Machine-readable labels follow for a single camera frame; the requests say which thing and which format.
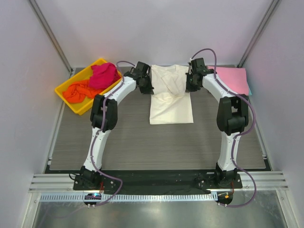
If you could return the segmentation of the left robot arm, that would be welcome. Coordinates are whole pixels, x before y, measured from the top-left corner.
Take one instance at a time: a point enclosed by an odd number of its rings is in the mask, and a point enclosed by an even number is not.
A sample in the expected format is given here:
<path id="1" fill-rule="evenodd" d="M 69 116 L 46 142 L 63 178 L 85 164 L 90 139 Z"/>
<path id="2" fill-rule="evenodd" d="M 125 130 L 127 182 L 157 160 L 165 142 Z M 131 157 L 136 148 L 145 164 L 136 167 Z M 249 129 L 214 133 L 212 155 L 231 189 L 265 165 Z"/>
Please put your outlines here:
<path id="1" fill-rule="evenodd" d="M 104 95 L 96 95 L 90 115 L 92 140 L 80 173 L 75 176 L 74 189 L 96 190 L 102 182 L 102 158 L 109 134 L 118 122 L 118 105 L 136 88 L 142 94 L 152 94 L 150 72 L 133 68 L 124 74 L 121 82 Z"/>

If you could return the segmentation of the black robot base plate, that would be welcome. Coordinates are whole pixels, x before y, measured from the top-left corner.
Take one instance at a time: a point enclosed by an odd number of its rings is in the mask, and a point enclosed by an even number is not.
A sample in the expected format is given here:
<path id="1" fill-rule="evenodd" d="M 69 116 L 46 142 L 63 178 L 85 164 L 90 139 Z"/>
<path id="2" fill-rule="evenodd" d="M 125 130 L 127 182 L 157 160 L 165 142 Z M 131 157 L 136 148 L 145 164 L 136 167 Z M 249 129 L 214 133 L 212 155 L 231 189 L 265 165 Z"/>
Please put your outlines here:
<path id="1" fill-rule="evenodd" d="M 229 171 L 228 175 L 220 174 L 216 170 L 103 170 L 100 172 L 81 169 L 74 178 L 74 190 L 96 190 L 104 187 L 111 189 L 111 182 L 120 184 L 122 188 L 132 189 L 157 187 L 161 189 L 172 189 L 174 186 L 189 185 L 202 189 L 228 189 L 242 188 L 240 175 L 236 170 Z"/>

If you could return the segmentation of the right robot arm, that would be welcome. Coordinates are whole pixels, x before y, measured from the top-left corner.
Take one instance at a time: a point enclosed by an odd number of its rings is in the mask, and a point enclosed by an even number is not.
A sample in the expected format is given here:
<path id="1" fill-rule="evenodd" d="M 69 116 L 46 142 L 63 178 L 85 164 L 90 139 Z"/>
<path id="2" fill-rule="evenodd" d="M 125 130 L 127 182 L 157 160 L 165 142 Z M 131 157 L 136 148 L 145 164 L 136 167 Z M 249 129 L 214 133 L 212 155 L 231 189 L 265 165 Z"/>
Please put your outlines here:
<path id="1" fill-rule="evenodd" d="M 189 70 L 186 73 L 186 92 L 207 89 L 218 102 L 216 123 L 221 131 L 220 156 L 216 163 L 214 182 L 227 187 L 237 178 L 238 144 L 249 123 L 246 95 L 237 95 L 211 70 Z"/>

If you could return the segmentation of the white t shirt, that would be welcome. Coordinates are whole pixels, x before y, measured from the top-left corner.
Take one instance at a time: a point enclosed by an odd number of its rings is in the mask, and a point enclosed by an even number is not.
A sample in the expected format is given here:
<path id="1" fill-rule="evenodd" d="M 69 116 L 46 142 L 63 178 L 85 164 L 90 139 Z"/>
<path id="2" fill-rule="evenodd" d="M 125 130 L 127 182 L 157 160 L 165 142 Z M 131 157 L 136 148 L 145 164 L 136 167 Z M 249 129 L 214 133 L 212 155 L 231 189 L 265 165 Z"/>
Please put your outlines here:
<path id="1" fill-rule="evenodd" d="M 150 124 L 192 124 L 190 94 L 186 92 L 187 66 L 151 66 Z"/>

